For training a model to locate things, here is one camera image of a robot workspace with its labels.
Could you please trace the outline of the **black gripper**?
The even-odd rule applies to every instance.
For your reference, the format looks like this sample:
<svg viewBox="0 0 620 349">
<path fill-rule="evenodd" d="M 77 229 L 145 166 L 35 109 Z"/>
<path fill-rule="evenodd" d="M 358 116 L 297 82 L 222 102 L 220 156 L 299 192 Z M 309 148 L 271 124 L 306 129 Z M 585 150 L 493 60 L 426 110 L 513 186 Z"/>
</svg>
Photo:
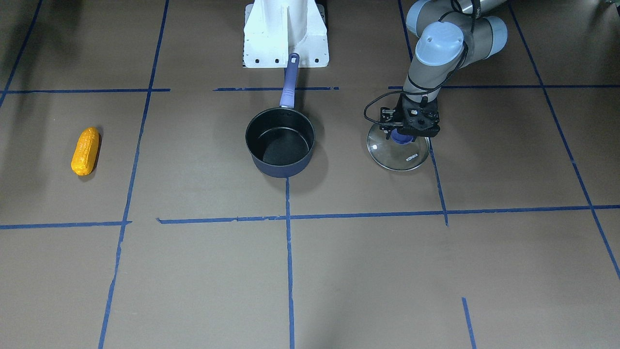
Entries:
<svg viewBox="0 0 620 349">
<path fill-rule="evenodd" d="M 416 102 L 409 95 L 401 94 L 393 109 L 381 108 L 379 129 L 401 135 L 432 138 L 440 132 L 438 103 L 423 96 Z"/>
</svg>

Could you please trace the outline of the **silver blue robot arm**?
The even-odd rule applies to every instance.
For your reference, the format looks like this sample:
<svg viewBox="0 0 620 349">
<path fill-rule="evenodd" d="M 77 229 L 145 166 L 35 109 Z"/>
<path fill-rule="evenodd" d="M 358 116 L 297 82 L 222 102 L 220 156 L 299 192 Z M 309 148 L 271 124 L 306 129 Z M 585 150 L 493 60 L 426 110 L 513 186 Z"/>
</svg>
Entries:
<svg viewBox="0 0 620 349">
<path fill-rule="evenodd" d="M 462 69 L 505 46 L 508 30 L 490 16 L 500 0 L 418 0 L 405 26 L 417 37 L 410 68 L 393 109 L 382 108 L 379 128 L 407 137 L 434 137 L 440 131 L 437 97 Z"/>
</svg>

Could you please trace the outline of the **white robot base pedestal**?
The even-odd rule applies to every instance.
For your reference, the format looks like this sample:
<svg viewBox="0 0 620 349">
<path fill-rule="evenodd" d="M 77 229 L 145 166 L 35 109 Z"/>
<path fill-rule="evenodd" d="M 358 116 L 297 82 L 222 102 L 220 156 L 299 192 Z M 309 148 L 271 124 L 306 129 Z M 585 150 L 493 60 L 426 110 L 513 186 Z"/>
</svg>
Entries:
<svg viewBox="0 0 620 349">
<path fill-rule="evenodd" d="M 243 31 L 246 68 L 284 68 L 292 53 L 301 68 L 330 62 L 325 0 L 255 0 L 245 7 Z"/>
</svg>

